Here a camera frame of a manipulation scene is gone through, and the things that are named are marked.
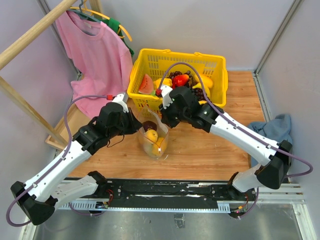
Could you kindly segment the yellow lemon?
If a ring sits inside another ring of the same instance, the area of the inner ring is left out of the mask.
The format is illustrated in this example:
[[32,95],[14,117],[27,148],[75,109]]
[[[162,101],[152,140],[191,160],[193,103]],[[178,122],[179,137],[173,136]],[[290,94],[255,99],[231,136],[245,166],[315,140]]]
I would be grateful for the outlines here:
[[151,144],[154,144],[158,141],[158,133],[155,130],[148,130],[144,134],[146,140],[150,142]]

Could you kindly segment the clear zip top bag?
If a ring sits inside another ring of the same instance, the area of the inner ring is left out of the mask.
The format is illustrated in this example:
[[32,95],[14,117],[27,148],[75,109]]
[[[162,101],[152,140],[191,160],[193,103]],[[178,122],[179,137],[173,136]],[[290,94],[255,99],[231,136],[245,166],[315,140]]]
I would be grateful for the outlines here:
[[168,147],[169,130],[161,122],[160,116],[147,105],[138,113],[142,127],[138,130],[138,141],[144,152],[151,158],[163,156]]

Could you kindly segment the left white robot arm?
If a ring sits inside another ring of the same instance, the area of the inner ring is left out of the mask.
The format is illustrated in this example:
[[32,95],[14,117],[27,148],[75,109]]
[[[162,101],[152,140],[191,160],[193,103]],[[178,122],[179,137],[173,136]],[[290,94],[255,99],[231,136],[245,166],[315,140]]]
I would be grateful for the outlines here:
[[97,171],[73,183],[59,185],[79,164],[107,146],[112,138],[132,135],[141,127],[124,101],[107,103],[98,116],[69,138],[64,150],[44,169],[26,182],[16,181],[10,187],[14,196],[10,207],[17,204],[29,223],[37,226],[46,222],[59,207],[77,198],[103,197],[107,193],[106,179]]

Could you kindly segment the dark red apple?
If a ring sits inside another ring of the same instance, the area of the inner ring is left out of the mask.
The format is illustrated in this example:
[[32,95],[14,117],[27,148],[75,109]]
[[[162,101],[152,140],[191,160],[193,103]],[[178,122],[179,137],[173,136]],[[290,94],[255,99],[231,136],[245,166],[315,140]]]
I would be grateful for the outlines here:
[[147,132],[148,130],[157,131],[157,129],[158,129],[158,125],[155,122],[151,121],[151,120],[144,121],[142,123],[142,127],[143,127],[145,132]]

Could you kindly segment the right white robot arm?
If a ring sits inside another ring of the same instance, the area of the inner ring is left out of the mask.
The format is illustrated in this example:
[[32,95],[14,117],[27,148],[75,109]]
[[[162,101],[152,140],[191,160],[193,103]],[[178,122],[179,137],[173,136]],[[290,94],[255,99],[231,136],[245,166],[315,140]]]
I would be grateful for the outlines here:
[[232,200],[257,187],[273,190],[280,188],[291,166],[292,144],[287,140],[277,142],[262,136],[234,120],[223,109],[210,101],[200,104],[187,87],[160,88],[162,104],[159,106],[161,121],[170,128],[179,123],[189,123],[196,129],[219,136],[247,152],[257,165],[243,172],[236,172],[226,188]]

